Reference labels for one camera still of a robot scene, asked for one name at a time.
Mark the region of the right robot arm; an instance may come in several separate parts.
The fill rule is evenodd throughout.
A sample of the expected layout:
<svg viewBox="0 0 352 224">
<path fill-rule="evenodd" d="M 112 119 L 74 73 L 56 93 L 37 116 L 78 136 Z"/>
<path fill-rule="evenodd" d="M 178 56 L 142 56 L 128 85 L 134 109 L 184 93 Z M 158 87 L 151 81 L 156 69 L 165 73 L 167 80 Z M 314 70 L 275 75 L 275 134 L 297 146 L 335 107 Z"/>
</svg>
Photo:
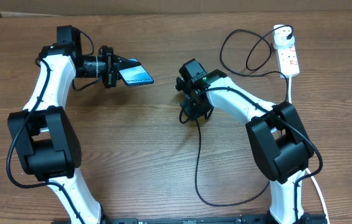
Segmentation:
<svg viewBox="0 0 352 224">
<path fill-rule="evenodd" d="M 175 88 L 183 91 L 181 114 L 189 121 L 220 108 L 245 125 L 254 161 L 270 181 L 269 223 L 303 223 L 300 183 L 315 147 L 295 107 L 261 100 L 220 70 L 207 72 L 196 60 L 179 69 Z"/>
</svg>

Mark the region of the Samsung Galaxy smartphone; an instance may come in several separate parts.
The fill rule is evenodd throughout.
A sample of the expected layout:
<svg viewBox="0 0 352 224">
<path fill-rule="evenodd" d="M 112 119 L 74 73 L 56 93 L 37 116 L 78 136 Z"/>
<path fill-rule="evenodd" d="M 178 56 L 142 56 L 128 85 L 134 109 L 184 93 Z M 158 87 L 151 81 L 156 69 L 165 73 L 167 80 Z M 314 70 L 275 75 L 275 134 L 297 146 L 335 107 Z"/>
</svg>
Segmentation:
<svg viewBox="0 0 352 224">
<path fill-rule="evenodd" d="M 119 74 L 126 86 L 149 85 L 154 83 L 153 78 L 142 64 L 138 67 L 120 70 Z"/>
</svg>

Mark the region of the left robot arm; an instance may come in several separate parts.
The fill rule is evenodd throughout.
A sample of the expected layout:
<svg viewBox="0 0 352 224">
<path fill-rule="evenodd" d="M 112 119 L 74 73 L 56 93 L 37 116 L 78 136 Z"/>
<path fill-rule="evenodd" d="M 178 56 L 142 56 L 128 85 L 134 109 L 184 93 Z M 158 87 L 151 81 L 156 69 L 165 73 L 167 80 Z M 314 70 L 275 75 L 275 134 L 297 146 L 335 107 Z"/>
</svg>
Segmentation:
<svg viewBox="0 0 352 224">
<path fill-rule="evenodd" d="M 48 186 L 69 214 L 69 223 L 111 223 L 90 193 L 80 170 L 82 150 L 65 113 L 75 78 L 93 78 L 113 88 L 154 82 L 136 59 L 115 55 L 106 45 L 98 54 L 82 52 L 84 33 L 73 26 L 58 26 L 57 41 L 42 48 L 35 63 L 40 68 L 34 92 L 7 125 L 12 137 L 6 161 L 9 180 L 19 188 Z"/>
</svg>

